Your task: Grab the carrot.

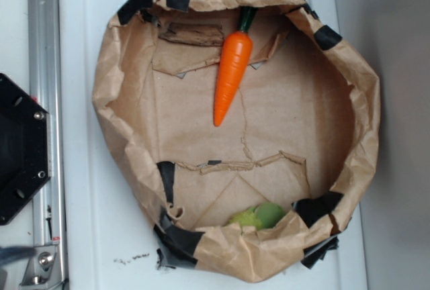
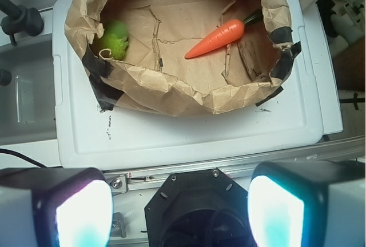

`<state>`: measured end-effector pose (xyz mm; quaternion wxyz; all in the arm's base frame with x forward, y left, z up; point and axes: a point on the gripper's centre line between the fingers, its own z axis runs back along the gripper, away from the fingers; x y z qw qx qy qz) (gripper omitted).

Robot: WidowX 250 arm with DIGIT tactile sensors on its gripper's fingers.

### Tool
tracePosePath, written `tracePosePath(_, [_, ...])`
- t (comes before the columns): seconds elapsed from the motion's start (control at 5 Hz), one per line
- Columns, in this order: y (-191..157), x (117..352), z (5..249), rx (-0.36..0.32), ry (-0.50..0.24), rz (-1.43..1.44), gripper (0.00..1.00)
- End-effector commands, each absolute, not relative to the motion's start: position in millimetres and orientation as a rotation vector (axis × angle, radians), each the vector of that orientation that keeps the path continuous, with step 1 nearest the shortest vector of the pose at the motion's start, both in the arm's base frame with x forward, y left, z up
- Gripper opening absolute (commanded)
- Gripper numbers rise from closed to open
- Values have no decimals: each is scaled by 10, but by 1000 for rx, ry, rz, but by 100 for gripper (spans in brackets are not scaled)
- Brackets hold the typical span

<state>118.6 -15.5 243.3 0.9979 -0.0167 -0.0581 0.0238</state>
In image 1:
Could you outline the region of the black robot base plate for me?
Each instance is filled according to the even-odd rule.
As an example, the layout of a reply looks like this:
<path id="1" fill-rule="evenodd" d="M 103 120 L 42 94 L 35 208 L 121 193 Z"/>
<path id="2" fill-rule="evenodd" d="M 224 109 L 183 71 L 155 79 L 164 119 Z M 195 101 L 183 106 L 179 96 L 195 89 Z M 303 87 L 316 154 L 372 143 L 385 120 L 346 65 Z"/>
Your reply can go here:
<path id="1" fill-rule="evenodd" d="M 1 74 L 1 225 L 6 226 L 50 178 L 48 113 Z"/>

